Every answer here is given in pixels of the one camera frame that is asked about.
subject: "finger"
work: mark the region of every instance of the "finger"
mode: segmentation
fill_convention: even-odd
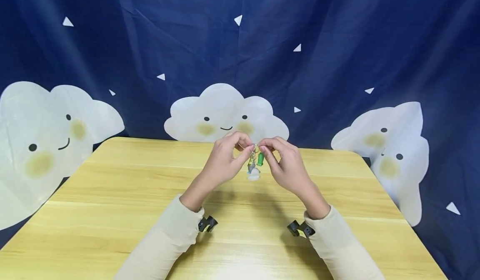
[[[290,144],[289,142],[287,142],[284,138],[282,137],[275,137],[275,139],[278,139],[280,142],[282,142],[282,144],[284,144],[285,146],[289,147],[290,149],[293,149],[295,150],[297,147],[293,144]]]
[[[235,149],[237,149],[238,151],[242,152],[244,148],[241,146],[241,144],[236,144],[236,145],[235,145]]]
[[[275,173],[281,170],[280,165],[278,164],[277,158],[275,158],[275,155],[273,155],[272,151],[265,147],[261,146],[260,151],[262,151],[263,156],[265,156],[265,159],[268,162],[268,165],[270,166],[270,170]]]
[[[243,142],[244,146],[253,145],[250,137],[246,133],[240,131],[235,131],[232,135],[225,138],[225,142],[231,145],[232,148],[239,142]]]
[[[287,145],[283,144],[283,142],[279,141],[278,139],[262,139],[259,143],[258,143],[259,146],[266,146],[266,147],[272,147],[274,148],[275,150],[278,151],[278,153],[280,153],[280,156],[282,156],[282,154],[285,154],[286,151],[290,150],[289,147],[287,147]]]
[[[235,166],[239,166],[239,169],[243,166],[243,164],[246,163],[246,161],[250,158],[250,155],[252,155],[253,148],[255,148],[254,145],[250,145],[246,147],[242,153],[233,160],[233,163]]]
[[[229,131],[229,132],[227,132],[227,134],[224,135],[223,137],[224,137],[224,138],[228,138],[230,135],[233,135],[233,132]]]

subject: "beige sleeve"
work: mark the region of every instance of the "beige sleeve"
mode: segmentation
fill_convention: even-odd
[[[322,220],[312,220],[307,212],[304,217],[315,230],[310,242],[335,280],[385,280],[335,207]]]
[[[178,195],[138,246],[130,253],[114,280],[164,280],[173,263],[195,244],[204,210],[194,213]]]

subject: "table clip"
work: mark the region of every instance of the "table clip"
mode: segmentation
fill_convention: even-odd
[[[315,234],[315,230],[312,227],[307,225],[305,221],[300,225],[297,220],[294,220],[290,225],[287,226],[288,230],[293,236],[302,236],[309,237]]]
[[[218,225],[217,220],[215,220],[211,215],[208,218],[203,217],[198,223],[198,230],[203,232],[203,230],[207,229],[207,232],[212,232],[213,228]]]

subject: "white charm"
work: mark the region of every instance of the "white charm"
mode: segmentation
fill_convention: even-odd
[[[253,168],[252,171],[250,171],[249,176],[247,179],[250,181],[257,181],[260,178],[260,170],[257,168]]]

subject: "wooden table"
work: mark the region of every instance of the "wooden table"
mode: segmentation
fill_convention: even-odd
[[[104,142],[0,251],[0,279],[111,279],[212,144],[113,138]],[[446,279],[359,155],[301,150],[312,180],[343,214],[388,280]],[[303,205],[268,165],[212,193],[219,221],[175,264],[169,279],[332,279],[309,242],[286,226]]]

